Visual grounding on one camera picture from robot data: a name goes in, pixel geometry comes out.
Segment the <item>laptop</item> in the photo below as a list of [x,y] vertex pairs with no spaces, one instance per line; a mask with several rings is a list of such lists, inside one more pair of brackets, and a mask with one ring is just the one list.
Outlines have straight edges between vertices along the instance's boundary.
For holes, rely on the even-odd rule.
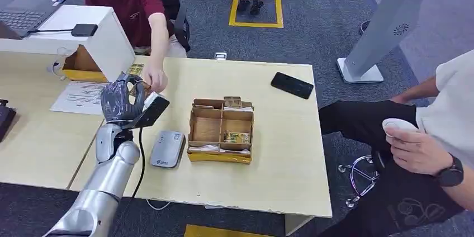
[[0,0],[0,39],[21,40],[66,0]]

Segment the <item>black cable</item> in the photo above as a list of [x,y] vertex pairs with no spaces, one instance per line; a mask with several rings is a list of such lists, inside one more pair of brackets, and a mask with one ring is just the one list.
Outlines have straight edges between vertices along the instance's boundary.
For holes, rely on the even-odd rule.
[[138,179],[138,183],[136,184],[134,193],[132,194],[132,197],[130,197],[129,203],[127,203],[127,206],[125,207],[125,210],[123,211],[122,215],[120,216],[118,222],[117,222],[117,227],[115,228],[115,231],[113,231],[112,237],[115,237],[117,234],[120,224],[122,223],[122,220],[127,214],[127,211],[129,210],[130,203],[134,200],[136,192],[138,191],[138,188],[140,188],[141,180],[143,179],[143,175],[145,174],[145,151],[143,151],[143,144],[141,143],[141,132],[143,131],[143,127],[140,128],[140,131],[138,133],[138,143],[140,145],[140,152],[141,152],[141,174],[140,174],[140,179]]
[[63,32],[63,31],[73,31],[72,29],[58,29],[58,30],[31,30],[29,33],[39,33],[39,32]]

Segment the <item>person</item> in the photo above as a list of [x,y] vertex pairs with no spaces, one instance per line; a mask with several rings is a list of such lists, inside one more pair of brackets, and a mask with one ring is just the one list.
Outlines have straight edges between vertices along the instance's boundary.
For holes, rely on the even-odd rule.
[[165,56],[186,57],[174,33],[173,24],[165,17],[162,0],[85,0],[91,6],[110,6],[124,28],[137,54],[151,48],[144,67],[144,80],[152,90],[161,92],[168,83],[163,70]]
[[[323,134],[341,132],[388,159],[374,188],[327,236],[389,236],[474,210],[474,50],[382,102],[338,101],[319,110]],[[428,107],[405,105],[435,97]],[[382,128],[387,118],[418,131]]]

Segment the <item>cardboard organizer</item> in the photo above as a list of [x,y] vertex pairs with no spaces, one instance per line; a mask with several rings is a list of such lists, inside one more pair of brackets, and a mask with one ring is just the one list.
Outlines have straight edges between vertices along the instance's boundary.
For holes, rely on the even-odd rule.
[[[224,106],[235,110],[224,110]],[[254,111],[241,111],[240,108],[251,107],[251,102],[242,102],[240,97],[225,97],[224,100],[195,99],[189,119],[191,128],[188,136],[187,154],[190,161],[210,160],[216,162],[235,162],[250,164],[252,161],[252,141]],[[250,134],[250,143],[237,144],[224,142],[227,132]],[[190,147],[205,145],[218,146],[219,151],[197,151]],[[226,151],[248,149],[250,154],[239,154]]]

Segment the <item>maroon shirt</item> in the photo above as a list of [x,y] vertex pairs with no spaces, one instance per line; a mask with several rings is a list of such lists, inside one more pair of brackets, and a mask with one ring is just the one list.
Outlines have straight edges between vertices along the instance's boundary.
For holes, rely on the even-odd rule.
[[[85,0],[86,5],[109,6],[124,28],[133,47],[151,45],[151,28],[148,17],[156,12],[164,13],[162,0]],[[169,36],[172,36],[173,26],[167,20]]]

